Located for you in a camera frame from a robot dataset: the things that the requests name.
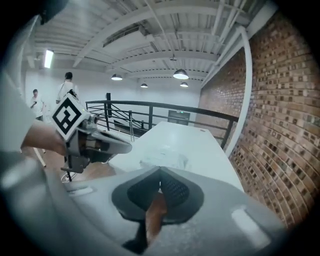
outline clear plastic bag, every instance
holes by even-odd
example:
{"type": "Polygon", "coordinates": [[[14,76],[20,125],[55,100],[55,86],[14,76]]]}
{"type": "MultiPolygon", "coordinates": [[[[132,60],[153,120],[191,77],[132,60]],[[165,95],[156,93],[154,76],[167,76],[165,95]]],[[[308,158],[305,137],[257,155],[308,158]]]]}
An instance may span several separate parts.
{"type": "Polygon", "coordinates": [[[187,164],[188,158],[185,155],[167,148],[147,150],[140,160],[141,168],[165,166],[185,170],[187,164]]]}

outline red brick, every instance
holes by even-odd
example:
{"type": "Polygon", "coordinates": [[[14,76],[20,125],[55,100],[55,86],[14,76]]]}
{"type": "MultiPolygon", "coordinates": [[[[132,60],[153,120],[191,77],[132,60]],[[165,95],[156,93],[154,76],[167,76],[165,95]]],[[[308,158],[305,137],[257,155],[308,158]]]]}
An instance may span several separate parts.
{"type": "MultiPolygon", "coordinates": [[[[320,189],[320,69],[302,36],[279,12],[250,39],[250,46],[250,105],[230,161],[244,190],[277,209],[292,227],[307,216],[320,189]]],[[[238,117],[245,74],[241,49],[201,90],[199,108],[238,117]]],[[[227,125],[201,115],[196,120],[227,125]]]]}

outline white table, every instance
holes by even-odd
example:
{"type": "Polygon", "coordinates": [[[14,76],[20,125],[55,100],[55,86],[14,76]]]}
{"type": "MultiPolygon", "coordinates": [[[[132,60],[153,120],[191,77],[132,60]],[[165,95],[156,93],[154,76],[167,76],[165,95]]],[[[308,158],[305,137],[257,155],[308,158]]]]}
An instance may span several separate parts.
{"type": "Polygon", "coordinates": [[[167,166],[243,187],[230,161],[207,129],[160,122],[132,143],[132,151],[118,154],[109,164],[120,172],[146,164],[167,166]]]}

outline white t-shirt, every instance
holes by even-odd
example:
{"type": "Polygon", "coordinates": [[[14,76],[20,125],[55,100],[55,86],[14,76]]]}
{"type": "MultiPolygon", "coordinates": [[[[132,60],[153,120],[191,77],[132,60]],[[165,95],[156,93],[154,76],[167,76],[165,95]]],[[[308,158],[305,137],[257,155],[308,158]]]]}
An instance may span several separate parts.
{"type": "Polygon", "coordinates": [[[62,101],[62,99],[67,95],[67,93],[73,90],[76,95],[79,96],[78,86],[76,86],[73,82],[64,82],[59,86],[58,96],[56,98],[57,101],[62,101]]]}
{"type": "Polygon", "coordinates": [[[35,114],[35,117],[38,118],[38,117],[43,116],[43,113],[41,110],[42,110],[45,102],[43,101],[42,97],[39,94],[36,98],[35,97],[31,98],[30,107],[34,104],[34,102],[36,102],[36,104],[31,109],[32,109],[33,113],[35,114]]]}

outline staircase railing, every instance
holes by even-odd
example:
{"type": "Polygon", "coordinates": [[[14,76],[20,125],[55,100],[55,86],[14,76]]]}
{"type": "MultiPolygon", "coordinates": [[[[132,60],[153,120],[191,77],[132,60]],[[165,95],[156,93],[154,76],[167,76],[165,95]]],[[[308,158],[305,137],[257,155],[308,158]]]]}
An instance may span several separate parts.
{"type": "Polygon", "coordinates": [[[98,119],[100,121],[105,122],[104,124],[99,123],[99,125],[106,127],[108,131],[117,129],[110,127],[110,124],[114,124],[118,127],[126,127],[130,130],[130,135],[132,136],[134,131],[137,133],[138,131],[145,133],[152,129],[153,126],[156,124],[153,123],[153,118],[163,118],[163,119],[170,119],[170,120],[176,120],[176,121],[185,121],[185,119],[177,118],[177,117],[171,117],[171,116],[164,116],[164,115],[158,115],[154,114],[154,108],[162,108],[162,109],[169,109],[169,110],[178,110],[178,111],[184,111],[189,113],[196,113],[201,115],[206,115],[210,117],[215,117],[219,119],[223,119],[228,121],[226,126],[218,126],[203,122],[197,122],[188,120],[187,122],[189,124],[194,125],[200,125],[200,126],[206,126],[210,128],[215,128],[219,130],[224,130],[224,136],[214,136],[217,140],[221,140],[220,146],[222,149],[225,147],[227,140],[229,138],[230,132],[232,130],[234,122],[238,122],[239,118],[236,116],[232,116],[229,114],[224,114],[216,111],[211,111],[207,109],[197,108],[197,107],[190,107],[190,106],[181,106],[181,105],[173,105],[173,104],[166,104],[166,103],[158,103],[158,102],[149,102],[149,101],[128,101],[128,100],[95,100],[95,101],[87,101],[86,102],[86,108],[89,112],[91,112],[94,115],[98,116],[98,119]],[[116,105],[130,105],[130,106],[146,106],[148,107],[148,112],[137,112],[137,111],[131,111],[131,110],[121,110],[116,105]],[[134,119],[132,115],[143,115],[148,118],[148,121],[143,120],[137,120],[134,119]],[[121,121],[126,122],[128,125],[120,123],[120,122],[114,122],[109,120],[110,118],[119,119],[121,121]]]}

